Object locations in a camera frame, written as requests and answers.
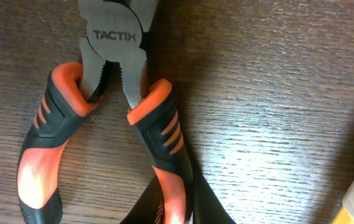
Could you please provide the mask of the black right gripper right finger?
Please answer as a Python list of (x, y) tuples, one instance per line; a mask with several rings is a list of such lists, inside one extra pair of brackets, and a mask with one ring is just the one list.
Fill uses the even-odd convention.
[(199, 168), (193, 170), (193, 224), (236, 224)]

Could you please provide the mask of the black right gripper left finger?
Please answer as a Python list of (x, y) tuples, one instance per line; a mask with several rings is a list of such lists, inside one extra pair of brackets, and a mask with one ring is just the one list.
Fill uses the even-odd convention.
[(153, 177), (145, 191), (120, 224), (163, 224), (164, 200), (161, 185)]

